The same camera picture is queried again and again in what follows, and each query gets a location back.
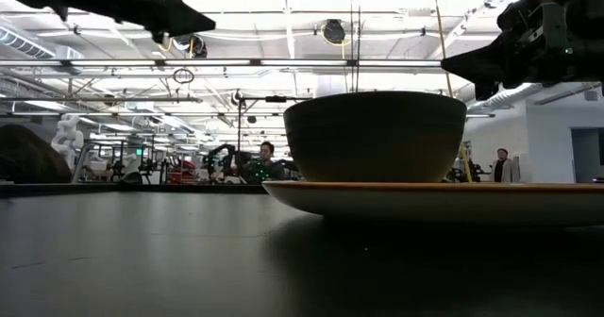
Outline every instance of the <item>white robot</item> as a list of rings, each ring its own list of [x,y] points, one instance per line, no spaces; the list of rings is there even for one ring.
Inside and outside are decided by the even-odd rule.
[[[76,149],[84,146],[84,134],[76,129],[79,117],[63,114],[57,123],[57,135],[50,142],[51,147],[59,152],[73,171],[76,162]]]

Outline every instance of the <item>woman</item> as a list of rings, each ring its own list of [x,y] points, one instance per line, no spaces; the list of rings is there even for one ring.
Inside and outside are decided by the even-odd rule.
[[[497,160],[491,165],[489,180],[502,183],[520,182],[520,169],[513,160],[508,159],[508,150],[505,148],[497,150]]]

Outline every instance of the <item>brown object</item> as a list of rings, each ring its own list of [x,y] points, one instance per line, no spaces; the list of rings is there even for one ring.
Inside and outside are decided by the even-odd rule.
[[[358,92],[285,111],[287,139],[308,181],[438,182],[457,156],[466,106],[423,92]]]
[[[21,125],[0,127],[0,178],[17,184],[68,183],[67,162],[34,132]]]

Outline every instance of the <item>dark bowl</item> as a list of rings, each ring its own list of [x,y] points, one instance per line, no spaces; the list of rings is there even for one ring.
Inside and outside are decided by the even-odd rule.
[[[466,106],[423,92],[357,92],[285,111],[287,140],[308,181],[438,182],[458,154]]]

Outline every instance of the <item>ceiling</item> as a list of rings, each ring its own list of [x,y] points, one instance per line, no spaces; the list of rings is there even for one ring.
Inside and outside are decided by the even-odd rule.
[[[189,6],[214,20],[217,28],[199,33],[208,48],[208,58],[312,58],[312,59],[438,59],[440,50],[439,21],[434,0],[183,0]],[[492,8],[484,7],[485,0],[439,0],[442,15],[446,53],[449,56],[480,48],[498,34],[496,16],[508,2],[491,0]],[[345,46],[329,44],[321,35],[328,19],[338,19],[346,31]],[[116,24],[111,19],[70,9],[67,22],[62,22],[49,8],[33,9],[15,0],[0,0],[0,21],[23,30],[23,33],[42,45],[68,46],[84,58],[187,58],[187,50],[166,41],[155,44],[148,33],[134,24]],[[30,58],[0,44],[0,58]],[[51,69],[32,69],[23,66],[11,71],[24,78],[34,78],[49,91],[34,92],[46,96],[64,96],[71,89],[77,96],[98,97],[115,94],[117,97],[169,96],[201,99],[201,102],[156,102],[154,111],[229,113],[237,107],[231,96],[239,91],[243,96],[285,95],[312,97],[319,75],[345,75],[346,85],[353,84],[344,68],[259,68],[259,67],[203,67],[196,68],[196,77],[187,85],[179,85],[170,77],[174,69],[118,68],[114,70],[85,68],[77,76],[58,73]],[[113,77],[112,75],[130,77]],[[468,82],[451,76],[453,91]],[[359,75],[360,91],[417,91],[445,92],[446,81],[442,71],[396,68],[363,69]],[[287,143],[280,116],[262,116],[282,113],[294,102],[269,104],[258,102],[248,114],[259,113],[255,124],[243,120],[248,137],[245,148],[255,149],[264,139],[277,141],[277,149],[287,152]],[[114,107],[85,103],[86,111],[128,111],[124,104]],[[31,110],[27,104],[23,110]],[[218,117],[183,117],[184,123],[210,135],[214,144],[231,141],[236,133],[234,119]],[[128,120],[137,128],[148,125],[145,118]],[[275,127],[276,136],[269,136],[265,127]]]

